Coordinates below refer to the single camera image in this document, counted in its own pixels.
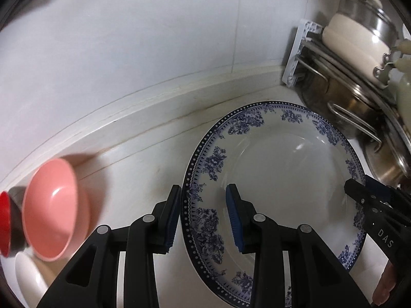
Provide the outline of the right hand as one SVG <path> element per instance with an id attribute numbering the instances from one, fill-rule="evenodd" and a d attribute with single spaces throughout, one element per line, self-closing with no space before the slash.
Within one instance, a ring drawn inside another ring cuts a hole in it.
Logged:
<path id="1" fill-rule="evenodd" d="M 385 269 L 381 275 L 381 278 L 373 293 L 373 303 L 377 306 L 385 303 L 390 295 L 391 290 L 396 285 L 396 277 L 394 271 L 394 265 L 391 262 L 387 262 Z"/>

